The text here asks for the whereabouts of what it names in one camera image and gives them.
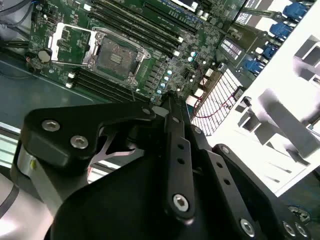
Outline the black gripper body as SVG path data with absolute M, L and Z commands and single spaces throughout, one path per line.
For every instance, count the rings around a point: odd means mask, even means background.
M 59 208 L 52 240 L 238 240 L 212 181 L 192 173 L 195 218 L 184 225 L 163 208 L 164 165 L 135 160 L 74 192 Z

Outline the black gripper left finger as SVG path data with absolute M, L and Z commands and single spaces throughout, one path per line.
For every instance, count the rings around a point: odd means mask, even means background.
M 182 100 L 141 101 L 30 111 L 21 130 L 21 172 L 55 216 L 76 191 L 142 158 L 163 163 L 163 209 L 178 222 L 195 218 L 191 144 Z

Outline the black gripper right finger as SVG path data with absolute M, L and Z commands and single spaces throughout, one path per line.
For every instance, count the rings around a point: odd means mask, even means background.
M 217 240 L 310 240 L 308 228 L 225 144 L 211 147 L 181 106 L 195 165 L 203 172 L 200 199 Z

